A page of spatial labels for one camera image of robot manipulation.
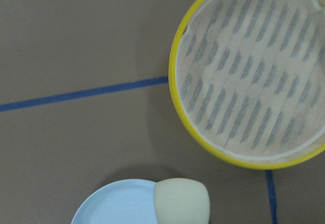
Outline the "cream white steamed bun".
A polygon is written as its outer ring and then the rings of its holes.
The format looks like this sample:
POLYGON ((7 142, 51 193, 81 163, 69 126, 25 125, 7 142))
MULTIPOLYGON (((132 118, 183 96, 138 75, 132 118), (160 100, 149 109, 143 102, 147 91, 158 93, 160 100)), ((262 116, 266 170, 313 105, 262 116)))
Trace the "cream white steamed bun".
POLYGON ((209 223, 210 198, 206 187, 195 180, 171 178, 154 187, 158 223, 209 223))

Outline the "yellow rimmed bamboo steamer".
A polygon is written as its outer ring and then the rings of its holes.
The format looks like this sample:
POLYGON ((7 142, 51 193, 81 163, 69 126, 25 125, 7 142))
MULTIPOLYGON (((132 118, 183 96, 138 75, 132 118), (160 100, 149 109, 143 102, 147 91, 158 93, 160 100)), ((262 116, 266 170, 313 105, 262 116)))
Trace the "yellow rimmed bamboo steamer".
POLYGON ((169 88, 186 130, 249 169, 324 151, 324 0, 196 0, 175 34, 169 88))

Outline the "light blue round plate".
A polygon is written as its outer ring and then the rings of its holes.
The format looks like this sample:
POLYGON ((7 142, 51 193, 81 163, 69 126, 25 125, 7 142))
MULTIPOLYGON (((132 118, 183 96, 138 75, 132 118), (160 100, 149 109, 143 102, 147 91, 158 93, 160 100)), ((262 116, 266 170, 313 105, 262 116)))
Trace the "light blue round plate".
POLYGON ((154 187, 144 179, 109 183, 81 204, 72 223, 157 223, 154 187))

